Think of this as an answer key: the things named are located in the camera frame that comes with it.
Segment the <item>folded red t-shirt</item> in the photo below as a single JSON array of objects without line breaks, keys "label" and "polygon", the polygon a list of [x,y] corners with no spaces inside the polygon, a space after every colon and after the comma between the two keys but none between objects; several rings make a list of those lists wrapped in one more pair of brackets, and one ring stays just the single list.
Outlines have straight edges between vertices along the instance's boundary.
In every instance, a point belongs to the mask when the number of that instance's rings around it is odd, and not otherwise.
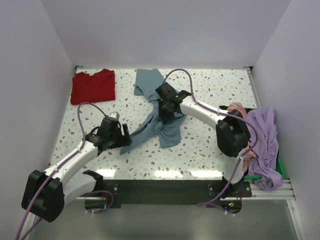
[{"label": "folded red t-shirt", "polygon": [[76,73],[72,78],[70,103],[99,103],[116,99],[115,71],[102,69],[97,73]]}]

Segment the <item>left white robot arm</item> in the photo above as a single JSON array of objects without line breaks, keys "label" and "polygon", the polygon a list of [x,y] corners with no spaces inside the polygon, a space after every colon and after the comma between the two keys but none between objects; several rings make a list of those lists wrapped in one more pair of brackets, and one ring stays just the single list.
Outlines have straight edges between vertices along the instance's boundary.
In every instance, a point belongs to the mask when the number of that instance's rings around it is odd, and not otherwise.
[{"label": "left white robot arm", "polygon": [[129,146],[132,143],[128,125],[119,122],[119,113],[103,118],[101,125],[85,135],[72,152],[44,171],[34,170],[27,179],[21,207],[26,211],[53,222],[67,203],[66,185],[87,163],[109,149]]}]

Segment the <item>crumpled pink t-shirt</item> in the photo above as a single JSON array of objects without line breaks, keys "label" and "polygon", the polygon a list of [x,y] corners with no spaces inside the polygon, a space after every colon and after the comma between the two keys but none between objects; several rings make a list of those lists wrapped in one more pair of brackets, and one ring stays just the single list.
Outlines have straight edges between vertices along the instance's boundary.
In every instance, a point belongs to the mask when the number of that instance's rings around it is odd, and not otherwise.
[{"label": "crumpled pink t-shirt", "polygon": [[[246,118],[247,111],[240,102],[233,102],[227,107],[228,112],[232,112],[233,110],[239,111],[241,113],[241,116],[243,119]],[[243,157],[243,172],[244,173],[247,172],[249,169],[249,161],[255,159],[256,157],[257,157],[256,154],[252,150],[248,151],[244,155],[244,157]]]}]

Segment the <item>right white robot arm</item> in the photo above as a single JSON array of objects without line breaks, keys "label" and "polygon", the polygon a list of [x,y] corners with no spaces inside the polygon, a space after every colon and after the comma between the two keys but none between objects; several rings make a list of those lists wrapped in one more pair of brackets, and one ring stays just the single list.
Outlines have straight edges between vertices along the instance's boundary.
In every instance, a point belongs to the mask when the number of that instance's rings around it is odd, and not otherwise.
[{"label": "right white robot arm", "polygon": [[241,190],[240,185],[244,180],[242,165],[251,138],[242,114],[238,110],[228,112],[196,101],[190,92],[177,92],[167,82],[156,88],[155,92],[159,96],[159,120],[166,122],[183,114],[215,130],[217,147],[225,161],[222,189],[227,196],[235,196]]}]

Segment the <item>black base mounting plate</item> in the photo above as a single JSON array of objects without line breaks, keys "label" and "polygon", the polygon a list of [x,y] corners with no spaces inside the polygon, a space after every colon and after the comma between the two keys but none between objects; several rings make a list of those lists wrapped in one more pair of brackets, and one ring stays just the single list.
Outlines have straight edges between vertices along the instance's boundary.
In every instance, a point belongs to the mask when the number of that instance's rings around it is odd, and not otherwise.
[{"label": "black base mounting plate", "polygon": [[226,180],[100,180],[84,197],[89,209],[120,208],[122,205],[197,205],[213,200],[226,210],[240,210],[242,198],[252,196],[250,183],[230,184]]}]

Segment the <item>blue-grey t-shirt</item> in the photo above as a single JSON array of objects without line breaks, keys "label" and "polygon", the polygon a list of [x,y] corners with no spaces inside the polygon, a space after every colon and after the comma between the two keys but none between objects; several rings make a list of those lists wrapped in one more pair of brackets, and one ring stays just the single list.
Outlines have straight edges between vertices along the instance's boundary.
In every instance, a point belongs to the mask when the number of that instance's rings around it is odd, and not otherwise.
[{"label": "blue-grey t-shirt", "polygon": [[124,146],[120,150],[120,154],[124,155],[131,152],[149,139],[159,136],[161,148],[170,148],[181,142],[181,124],[187,116],[185,114],[176,113],[174,119],[167,121],[159,120],[160,97],[156,93],[158,88],[164,82],[164,77],[158,69],[138,69],[136,71],[134,95],[144,96],[149,103],[153,105],[153,110],[140,126],[130,134],[132,143]]}]

